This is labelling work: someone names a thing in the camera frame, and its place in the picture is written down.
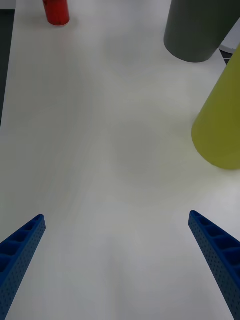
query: yellow cone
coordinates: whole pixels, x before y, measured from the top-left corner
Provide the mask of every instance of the yellow cone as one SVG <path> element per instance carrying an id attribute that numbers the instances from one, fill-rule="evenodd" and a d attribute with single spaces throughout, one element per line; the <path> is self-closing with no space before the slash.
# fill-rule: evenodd
<path id="1" fill-rule="evenodd" d="M 197 116 L 191 136 L 208 162 L 240 169 L 240 45 Z"/>

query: yellow object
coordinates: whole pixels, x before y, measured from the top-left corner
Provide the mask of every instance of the yellow object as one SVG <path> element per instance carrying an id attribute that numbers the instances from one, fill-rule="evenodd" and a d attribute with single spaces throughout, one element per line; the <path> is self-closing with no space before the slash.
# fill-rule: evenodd
<path id="1" fill-rule="evenodd" d="M 191 136 L 208 162 L 240 169 L 240 45 L 197 116 Z"/>

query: red cylinder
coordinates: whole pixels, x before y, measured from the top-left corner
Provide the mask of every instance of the red cylinder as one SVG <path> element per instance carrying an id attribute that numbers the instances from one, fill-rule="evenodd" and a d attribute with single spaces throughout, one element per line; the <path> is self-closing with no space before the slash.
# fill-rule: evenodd
<path id="1" fill-rule="evenodd" d="M 69 20 L 67 0 L 43 0 L 47 21 L 54 26 L 64 26 Z"/>

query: perforated blue plastic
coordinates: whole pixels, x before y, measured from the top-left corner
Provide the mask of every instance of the perforated blue plastic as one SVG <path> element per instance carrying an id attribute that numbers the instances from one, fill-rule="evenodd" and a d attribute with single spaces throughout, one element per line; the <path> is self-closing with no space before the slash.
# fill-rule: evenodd
<path id="1" fill-rule="evenodd" d="M 0 320 L 4 320 L 46 230 L 37 215 L 0 244 Z"/>
<path id="2" fill-rule="evenodd" d="M 240 242 L 196 211 L 188 225 L 235 320 L 240 320 Z"/>

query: white surface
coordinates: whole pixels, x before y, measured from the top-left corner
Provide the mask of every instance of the white surface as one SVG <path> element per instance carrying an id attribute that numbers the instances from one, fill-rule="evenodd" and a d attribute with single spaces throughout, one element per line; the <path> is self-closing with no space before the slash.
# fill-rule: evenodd
<path id="1" fill-rule="evenodd" d="M 207 163 L 193 119 L 221 75 L 173 57 L 170 3 L 70 2 L 49 25 L 17 4 L 0 131 L 0 241 L 47 230 L 7 320 L 228 320 L 188 227 L 198 210 L 240 239 L 240 174 Z"/>
<path id="2" fill-rule="evenodd" d="M 223 40 L 220 49 L 231 54 L 237 49 L 240 43 L 240 19 L 235 23 L 229 34 Z"/>

